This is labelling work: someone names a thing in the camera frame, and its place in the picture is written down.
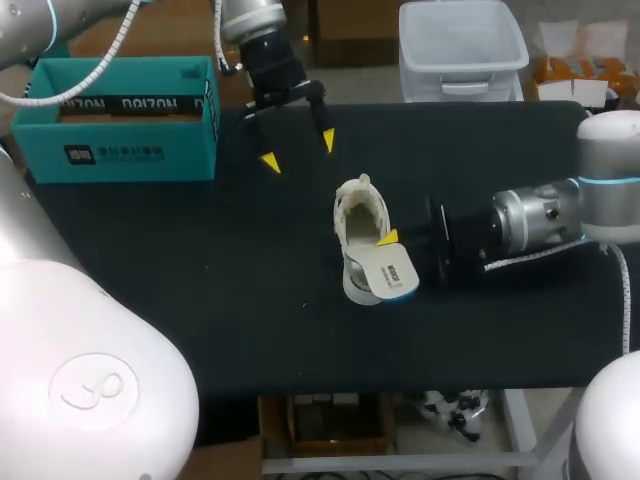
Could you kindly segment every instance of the metal frame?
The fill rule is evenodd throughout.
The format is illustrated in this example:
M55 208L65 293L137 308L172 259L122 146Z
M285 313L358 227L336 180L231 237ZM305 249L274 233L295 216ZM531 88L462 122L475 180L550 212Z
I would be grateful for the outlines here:
M494 471L518 468L519 480L561 480L571 426L583 389L573 389L538 442L523 390L501 392L512 452L382 455L265 460L262 473L384 471Z

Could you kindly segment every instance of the black tablecloth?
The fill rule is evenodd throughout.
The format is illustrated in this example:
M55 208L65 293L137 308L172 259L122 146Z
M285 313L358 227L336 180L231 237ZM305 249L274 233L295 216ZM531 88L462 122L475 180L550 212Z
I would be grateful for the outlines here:
M394 226L422 222L427 193L486 204L576 173L579 106L329 112L332 156L307 108L268 115L281 176L228 113L211 183L34 189L90 274L183 352L206 398L581 386L619 356L618 266L595 245L376 307L351 303L341 283L331 212L343 181L368 173Z

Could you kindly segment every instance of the white sneaker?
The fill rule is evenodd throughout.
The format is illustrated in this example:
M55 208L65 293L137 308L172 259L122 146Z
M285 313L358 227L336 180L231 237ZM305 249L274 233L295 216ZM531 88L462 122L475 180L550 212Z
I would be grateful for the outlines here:
M333 222L344 257L342 283L347 297L360 305L380 303L381 299L371 292L362 267L345 253L349 246L375 246L391 229L387 205L368 175L349 180L338 189Z

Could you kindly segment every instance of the floor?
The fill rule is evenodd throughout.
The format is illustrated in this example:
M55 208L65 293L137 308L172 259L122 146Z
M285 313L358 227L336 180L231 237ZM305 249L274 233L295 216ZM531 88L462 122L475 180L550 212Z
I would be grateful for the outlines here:
M560 21L578 19L581 22L626 19L630 34L627 43L627 57L636 66L640 66L640 2L637 0L505 0L521 25L531 57L540 55L535 46L535 35L539 21ZM291 30L295 38L304 36L304 12L300 18L292 19ZM312 65L308 46L298 41L297 50L305 58L310 78L321 80L327 89L329 103L393 103L402 102L400 80L397 66L358 69L318 69ZM26 83L27 74L20 69L0 73L0 90L19 94ZM7 131L11 110L0 108L0 135ZM535 429L541 434L553 414L567 395L565 389L530 390L526 392L531 408ZM501 433L501 420L494 418L486 429L484 445L499 448L504 437ZM419 436L405 439L406 448L438 448L434 440L420 439Z

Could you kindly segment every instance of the white plastic bin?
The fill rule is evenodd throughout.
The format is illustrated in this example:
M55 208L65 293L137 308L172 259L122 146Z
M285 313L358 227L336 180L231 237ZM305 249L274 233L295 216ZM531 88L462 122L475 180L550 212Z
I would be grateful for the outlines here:
M529 63L522 31L495 0L400 7L400 78L406 102L504 102Z

